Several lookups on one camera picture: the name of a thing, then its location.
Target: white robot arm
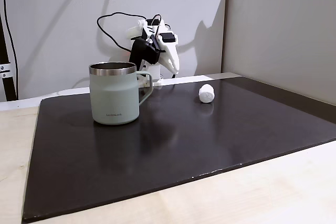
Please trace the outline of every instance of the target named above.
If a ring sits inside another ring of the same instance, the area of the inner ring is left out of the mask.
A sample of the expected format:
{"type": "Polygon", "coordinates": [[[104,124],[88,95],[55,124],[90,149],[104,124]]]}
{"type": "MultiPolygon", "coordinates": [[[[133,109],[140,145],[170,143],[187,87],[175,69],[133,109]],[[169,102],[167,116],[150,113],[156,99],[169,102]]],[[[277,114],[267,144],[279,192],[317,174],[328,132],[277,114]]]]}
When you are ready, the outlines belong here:
{"type": "Polygon", "coordinates": [[[139,20],[138,26],[132,27],[127,31],[127,36],[129,39],[134,40],[130,62],[135,63],[138,70],[141,70],[143,66],[142,60],[145,60],[147,70],[155,75],[153,79],[160,78],[159,64],[163,65],[171,73],[178,74],[180,60],[177,55],[176,45],[179,40],[177,35],[170,28],[167,28],[162,18],[161,21],[159,19],[139,20]]]}

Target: cable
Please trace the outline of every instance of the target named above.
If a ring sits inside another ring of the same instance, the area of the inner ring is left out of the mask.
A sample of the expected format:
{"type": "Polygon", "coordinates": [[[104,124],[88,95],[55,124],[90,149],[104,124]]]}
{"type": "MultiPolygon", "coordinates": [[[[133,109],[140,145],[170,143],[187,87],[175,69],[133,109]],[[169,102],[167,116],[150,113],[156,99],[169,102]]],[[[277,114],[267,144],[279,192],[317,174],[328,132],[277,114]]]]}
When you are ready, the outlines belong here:
{"type": "Polygon", "coordinates": [[[127,48],[124,48],[124,47],[120,46],[120,45],[117,43],[117,41],[116,41],[111,35],[109,35],[109,34],[108,34],[108,33],[107,33],[107,32],[100,26],[100,24],[99,24],[99,20],[100,20],[100,19],[102,19],[102,18],[106,18],[106,17],[111,17],[111,16],[113,16],[113,15],[115,15],[115,14],[123,14],[123,15],[126,15],[126,16],[140,17],[140,18],[144,18],[144,19],[146,19],[146,17],[141,16],[141,15],[136,15],[136,14],[128,14],[128,13],[116,12],[116,13],[112,13],[112,14],[107,14],[107,15],[100,16],[100,17],[97,19],[97,25],[98,25],[98,27],[100,28],[100,30],[101,30],[103,33],[105,33],[110,39],[112,39],[113,42],[114,42],[118,47],[120,47],[121,49],[126,50],[127,52],[131,52],[130,49],[127,49],[127,48]]]}
{"type": "Polygon", "coordinates": [[[6,0],[4,0],[4,13],[5,13],[7,31],[8,31],[8,35],[9,35],[9,38],[10,38],[10,43],[12,44],[12,50],[13,50],[13,54],[14,54],[15,70],[16,70],[16,99],[19,100],[17,58],[16,58],[16,52],[15,52],[15,48],[14,48],[12,34],[11,34],[11,31],[10,31],[9,25],[8,25],[6,0]]]}
{"type": "Polygon", "coordinates": [[[160,27],[161,20],[162,20],[162,17],[161,17],[160,14],[156,14],[156,15],[154,15],[154,17],[153,17],[153,19],[152,19],[152,22],[151,22],[151,24],[150,24],[151,26],[153,25],[153,22],[154,22],[154,19],[156,18],[156,16],[160,16],[160,21],[159,21],[159,25],[158,25],[157,30],[156,30],[156,33],[155,33],[155,38],[158,37],[159,27],[160,27]]]}

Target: light wood surface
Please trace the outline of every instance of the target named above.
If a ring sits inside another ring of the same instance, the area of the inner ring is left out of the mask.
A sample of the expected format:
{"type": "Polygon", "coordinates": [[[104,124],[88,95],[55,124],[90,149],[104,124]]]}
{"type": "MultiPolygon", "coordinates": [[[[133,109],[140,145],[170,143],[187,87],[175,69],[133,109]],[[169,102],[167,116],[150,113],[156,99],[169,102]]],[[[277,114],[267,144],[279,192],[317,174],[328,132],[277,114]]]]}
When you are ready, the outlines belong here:
{"type": "MultiPolygon", "coordinates": [[[[0,112],[0,223],[21,223],[38,108],[0,112]]],[[[336,142],[38,223],[336,223],[336,142]]]]}

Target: black table mat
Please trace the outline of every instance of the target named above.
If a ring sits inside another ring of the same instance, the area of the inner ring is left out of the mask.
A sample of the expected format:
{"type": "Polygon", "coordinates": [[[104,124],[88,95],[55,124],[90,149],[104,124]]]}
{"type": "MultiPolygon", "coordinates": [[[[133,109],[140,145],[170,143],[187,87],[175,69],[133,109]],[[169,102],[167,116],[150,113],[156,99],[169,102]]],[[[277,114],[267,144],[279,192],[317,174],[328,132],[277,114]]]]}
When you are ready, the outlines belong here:
{"type": "Polygon", "coordinates": [[[125,200],[336,138],[336,106],[244,77],[154,89],[129,124],[91,116],[89,94],[41,102],[23,221],[125,200]],[[211,104],[199,88],[215,90],[211,104]]]}

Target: mug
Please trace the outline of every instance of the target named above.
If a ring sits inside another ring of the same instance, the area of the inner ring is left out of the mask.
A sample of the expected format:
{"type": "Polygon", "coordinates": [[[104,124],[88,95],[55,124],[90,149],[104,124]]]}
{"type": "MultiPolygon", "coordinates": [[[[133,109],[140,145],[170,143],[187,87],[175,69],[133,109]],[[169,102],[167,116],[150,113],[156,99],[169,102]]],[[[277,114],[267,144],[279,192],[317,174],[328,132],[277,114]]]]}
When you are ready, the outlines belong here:
{"type": "Polygon", "coordinates": [[[139,106],[153,92],[153,80],[147,71],[137,71],[131,62],[101,62],[89,66],[90,99],[93,119],[101,124],[117,125],[134,121],[139,106]],[[137,74],[150,77],[149,91],[139,100],[137,74]]]}

